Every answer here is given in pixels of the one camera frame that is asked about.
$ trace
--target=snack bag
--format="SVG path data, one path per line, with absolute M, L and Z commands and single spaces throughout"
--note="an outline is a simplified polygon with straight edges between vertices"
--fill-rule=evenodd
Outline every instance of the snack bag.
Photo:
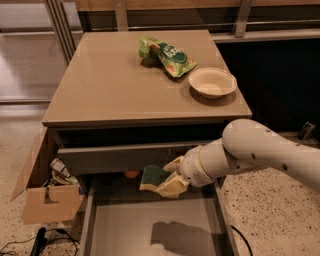
M 173 77 L 181 77 L 198 64 L 174 46 L 152 37 L 140 38 L 139 56 L 141 58 L 158 58 Z

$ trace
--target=drawer front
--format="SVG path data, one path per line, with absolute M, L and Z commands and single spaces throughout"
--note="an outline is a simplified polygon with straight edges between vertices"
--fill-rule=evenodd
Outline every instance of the drawer front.
M 142 171 L 146 165 L 164 166 L 189 149 L 209 141 L 161 144 L 121 145 L 111 147 L 65 148 L 59 158 L 74 176 Z

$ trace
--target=floor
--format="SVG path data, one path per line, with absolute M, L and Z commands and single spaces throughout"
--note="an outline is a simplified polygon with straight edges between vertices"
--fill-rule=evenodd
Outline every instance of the floor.
M 0 34 L 0 97 L 52 97 L 65 65 L 54 35 Z M 24 225 L 25 193 L 11 200 L 16 178 L 39 133 L 47 105 L 0 105 L 0 249 L 9 242 L 33 238 L 38 229 L 64 228 L 80 239 L 83 213 L 73 221 Z M 283 134 L 295 139 L 294 133 Z M 310 138 L 304 143 L 319 147 Z M 247 238 L 255 256 L 317 256 L 320 251 L 320 194 L 271 168 L 227 177 L 223 197 L 232 225 Z M 54 231 L 49 240 L 60 237 Z M 249 255 L 234 232 L 240 256 Z M 30 255 L 34 240 L 9 245 L 5 251 Z M 42 255 L 74 255 L 61 240 Z

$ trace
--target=cable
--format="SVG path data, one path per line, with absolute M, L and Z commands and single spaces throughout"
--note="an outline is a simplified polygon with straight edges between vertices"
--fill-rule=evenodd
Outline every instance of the cable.
M 29 240 L 26 241 L 22 241 L 22 242 L 10 242 L 7 243 L 5 246 L 2 247 L 1 251 L 0 251 L 0 256 L 4 256 L 4 255 L 17 255 L 17 253 L 15 251 L 8 251 L 8 252 L 4 252 L 3 250 L 9 246 L 10 244 L 24 244 L 27 242 L 30 242 L 31 240 L 35 239 L 36 237 L 30 238 Z
M 78 240 L 73 239 L 73 238 L 69 235 L 69 233 L 68 233 L 67 231 L 65 231 L 64 229 L 61 229 L 61 228 L 55 228 L 55 229 L 49 229 L 49 230 L 47 230 L 47 232 L 50 232 L 50 231 L 57 231 L 59 234 L 67 235 L 67 237 L 55 238 L 55 239 L 53 239 L 53 240 L 48 241 L 47 244 L 46 244 L 44 247 L 41 248 L 40 254 L 41 254 L 41 252 L 42 252 L 49 244 L 52 244 L 52 243 L 54 243 L 54 242 L 56 242 L 56 241 L 59 241 L 59 240 L 68 240 L 68 241 L 71 241 L 71 242 L 73 243 L 74 247 L 75 247 L 74 256 L 77 255 L 77 252 L 78 252 L 77 243 L 80 244 Z
M 246 244 L 247 247 L 248 247 L 250 256 L 253 256 L 253 252 L 252 252 L 251 246 L 250 246 L 248 240 L 245 238 L 245 236 L 244 236 L 235 226 L 232 226 L 232 225 L 231 225 L 231 228 L 232 228 L 234 231 L 236 231 L 236 232 L 241 236 L 241 238 L 243 239 L 243 241 L 245 242 L 245 244 Z
M 66 235 L 67 237 L 60 237 L 60 238 L 56 238 L 56 239 L 53 239 L 53 240 L 50 240 L 48 241 L 41 249 L 40 249 L 40 254 L 41 252 L 49 245 L 49 244 L 53 244 L 54 242 L 58 241 L 58 240 L 68 240 L 68 241 L 71 241 L 75 247 L 75 253 L 74 253 L 74 256 L 77 255 L 77 252 L 78 252 L 78 246 L 77 244 L 80 244 L 78 240 L 76 239 L 73 239 L 69 233 L 67 231 L 65 231 L 64 229 L 61 229 L 61 228 L 57 228 L 57 229 L 49 229 L 47 230 L 46 232 L 50 232 L 50 231 L 56 231 L 58 232 L 59 234 L 61 235 Z M 15 251 L 7 251 L 7 252 L 4 252 L 3 250 L 9 246 L 10 244 L 22 244 L 22 243 L 27 243 L 27 242 L 30 242 L 31 240 L 35 239 L 36 237 L 33 237 L 33 238 L 30 238 L 29 240 L 26 240 L 26 241 L 22 241 L 22 242 L 9 242 L 7 243 L 5 246 L 3 246 L 3 248 L 1 249 L 0 251 L 0 256 L 6 256 L 6 255 L 9 255 L 9 256 L 15 256 L 17 255 L 17 252 Z

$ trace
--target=cardboard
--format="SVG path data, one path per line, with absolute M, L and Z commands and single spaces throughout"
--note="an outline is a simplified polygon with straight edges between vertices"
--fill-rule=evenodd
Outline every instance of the cardboard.
M 80 209 L 84 195 L 79 193 L 79 185 L 42 187 L 51 173 L 50 163 L 57 151 L 53 137 L 43 128 L 34 139 L 11 197 L 12 201 L 23 191 L 27 192 L 24 224 L 72 220 Z

